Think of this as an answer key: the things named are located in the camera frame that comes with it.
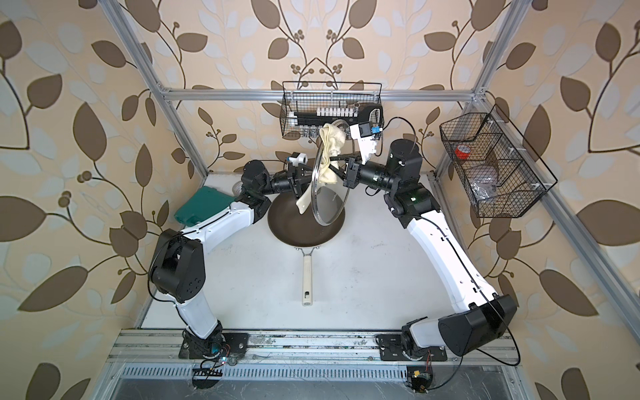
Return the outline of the glass pot lid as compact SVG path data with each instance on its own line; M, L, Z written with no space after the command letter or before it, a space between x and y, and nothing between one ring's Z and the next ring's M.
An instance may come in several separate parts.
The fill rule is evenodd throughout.
M338 162L331 157L341 154L347 140L347 122L337 119L326 123L319 130L320 147L312 168L312 181L302 196L295 202L299 214L309 209L317 223L329 226L343 211L343 200L327 186L336 185L339 177L331 167L338 168Z

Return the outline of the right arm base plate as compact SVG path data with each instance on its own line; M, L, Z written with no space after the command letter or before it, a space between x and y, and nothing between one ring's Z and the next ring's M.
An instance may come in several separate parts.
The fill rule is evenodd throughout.
M375 337L380 358L385 362L445 362L448 360L445 347L420 348L407 333L379 334Z

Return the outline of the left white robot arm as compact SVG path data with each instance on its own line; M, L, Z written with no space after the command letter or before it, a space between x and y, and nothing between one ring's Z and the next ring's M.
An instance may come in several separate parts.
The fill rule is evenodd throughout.
M206 296L206 254L235 233L267 214L273 194L300 198L311 183L312 168L305 161L288 161L287 169L271 175L263 162L245 164L239 195L222 210L191 228L167 229L158 238L148 285L166 295L186 325L183 345L191 358L218 360L231 353L223 325L214 316Z

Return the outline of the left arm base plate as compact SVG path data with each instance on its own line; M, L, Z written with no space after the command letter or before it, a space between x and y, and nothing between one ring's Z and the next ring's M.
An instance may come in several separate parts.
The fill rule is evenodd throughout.
M240 360L248 350L248 339L248 333L213 333L209 338L202 339L185 329L178 357L218 361L222 358Z

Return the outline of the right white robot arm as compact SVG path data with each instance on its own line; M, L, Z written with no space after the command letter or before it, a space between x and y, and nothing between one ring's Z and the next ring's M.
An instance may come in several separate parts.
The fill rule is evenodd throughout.
M440 277L453 313L418 318L401 329L400 346L409 358L445 347L462 357L508 333L517 311L481 275L453 236L441 206L420 181L422 156L408 139L392 142L385 164L348 155L341 177L348 188L365 184L383 192L388 210L418 242Z

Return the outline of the yellow cleaning cloth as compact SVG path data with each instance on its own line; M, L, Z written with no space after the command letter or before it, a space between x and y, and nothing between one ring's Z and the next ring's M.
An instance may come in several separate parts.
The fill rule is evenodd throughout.
M327 123L320 129L320 138L323 150L318 168L318 184L321 186L335 184L338 182L338 175L331 170L331 167L338 168L338 163L332 161L331 157L340 155L346 141L346 134L341 128Z

